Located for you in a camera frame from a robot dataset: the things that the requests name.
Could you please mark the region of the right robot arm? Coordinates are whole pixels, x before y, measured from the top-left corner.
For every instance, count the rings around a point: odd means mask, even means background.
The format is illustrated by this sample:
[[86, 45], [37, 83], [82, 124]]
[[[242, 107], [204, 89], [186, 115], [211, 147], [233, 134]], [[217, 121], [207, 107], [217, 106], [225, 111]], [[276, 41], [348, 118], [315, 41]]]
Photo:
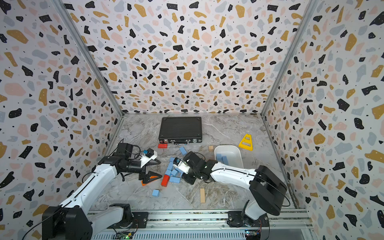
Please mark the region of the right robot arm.
[[173, 161], [183, 172], [182, 178], [193, 185], [197, 179], [204, 182], [218, 182], [249, 190], [254, 199], [248, 200], [241, 212], [228, 213], [227, 224], [232, 228], [261, 226], [268, 214], [279, 216], [287, 199], [287, 186], [268, 167], [260, 165], [257, 169], [241, 169], [225, 165], [216, 160], [200, 158], [189, 152], [183, 159]]

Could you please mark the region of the white plastic tray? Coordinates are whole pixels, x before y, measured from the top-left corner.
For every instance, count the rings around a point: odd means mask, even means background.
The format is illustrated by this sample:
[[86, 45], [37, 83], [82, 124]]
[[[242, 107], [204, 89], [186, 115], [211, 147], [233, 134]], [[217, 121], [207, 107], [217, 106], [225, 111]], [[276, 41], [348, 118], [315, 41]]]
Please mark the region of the white plastic tray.
[[217, 146], [214, 150], [215, 160], [216, 155], [221, 154], [222, 156], [226, 156], [228, 158], [228, 166], [235, 168], [243, 168], [243, 160], [241, 156], [241, 152], [238, 147], [233, 145], [221, 145]]

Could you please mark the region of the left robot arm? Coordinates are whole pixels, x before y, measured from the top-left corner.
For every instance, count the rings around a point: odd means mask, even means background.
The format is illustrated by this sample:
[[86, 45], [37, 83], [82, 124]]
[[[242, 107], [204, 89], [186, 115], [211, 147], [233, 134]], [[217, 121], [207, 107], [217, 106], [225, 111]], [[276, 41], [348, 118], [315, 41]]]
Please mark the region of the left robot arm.
[[43, 213], [43, 240], [90, 240], [101, 231], [115, 227], [139, 227], [129, 204], [112, 204], [106, 210], [89, 216], [91, 206], [105, 187], [118, 175], [123, 178], [137, 174], [143, 184], [162, 175], [147, 172], [146, 167], [158, 165], [158, 153], [153, 149], [132, 153], [134, 146], [119, 143], [115, 151], [103, 157], [85, 182], [57, 207], [49, 206]]

